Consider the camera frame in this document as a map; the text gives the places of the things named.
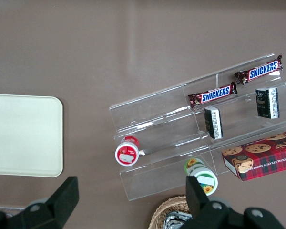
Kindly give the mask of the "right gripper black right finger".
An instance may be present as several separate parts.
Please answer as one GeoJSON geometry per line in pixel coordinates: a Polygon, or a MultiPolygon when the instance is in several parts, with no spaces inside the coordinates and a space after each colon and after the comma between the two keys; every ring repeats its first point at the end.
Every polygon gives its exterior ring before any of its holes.
{"type": "Polygon", "coordinates": [[[192,218],[183,229],[242,229],[243,215],[218,200],[209,200],[196,177],[186,177],[186,202],[192,218]]]}

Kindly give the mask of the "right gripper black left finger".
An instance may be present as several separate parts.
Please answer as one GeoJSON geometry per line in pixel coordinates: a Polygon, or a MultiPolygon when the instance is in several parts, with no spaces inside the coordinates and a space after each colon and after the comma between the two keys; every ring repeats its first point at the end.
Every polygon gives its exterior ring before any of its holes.
{"type": "Polygon", "coordinates": [[[7,219],[7,229],[62,229],[79,202],[77,177],[68,177],[44,203],[34,203],[7,219]]]}

